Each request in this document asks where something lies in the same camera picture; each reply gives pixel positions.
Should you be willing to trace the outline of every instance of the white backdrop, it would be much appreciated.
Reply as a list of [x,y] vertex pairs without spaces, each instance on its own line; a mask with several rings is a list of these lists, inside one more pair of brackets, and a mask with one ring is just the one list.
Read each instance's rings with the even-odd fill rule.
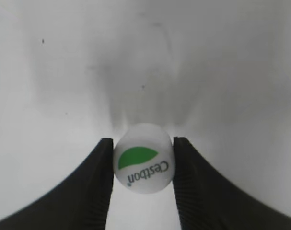
[[[0,0],[0,218],[152,122],[291,216],[291,0]],[[108,230],[178,230],[115,179]]]

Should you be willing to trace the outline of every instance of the ping pong ball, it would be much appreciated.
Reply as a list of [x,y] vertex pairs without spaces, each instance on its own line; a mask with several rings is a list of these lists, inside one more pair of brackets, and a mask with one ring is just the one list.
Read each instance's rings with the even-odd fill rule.
[[133,192],[149,194],[164,189],[175,173],[170,136],[158,125],[132,126],[114,149],[113,169]]

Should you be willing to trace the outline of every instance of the black rubber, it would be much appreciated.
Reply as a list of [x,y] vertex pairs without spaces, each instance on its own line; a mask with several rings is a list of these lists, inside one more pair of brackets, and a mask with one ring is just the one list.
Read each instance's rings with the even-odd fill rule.
[[112,139],[102,139],[62,183],[0,221],[0,230],[104,230],[113,186],[112,153]]
[[182,230],[291,230],[287,217],[230,183],[191,145],[174,138],[173,179]]

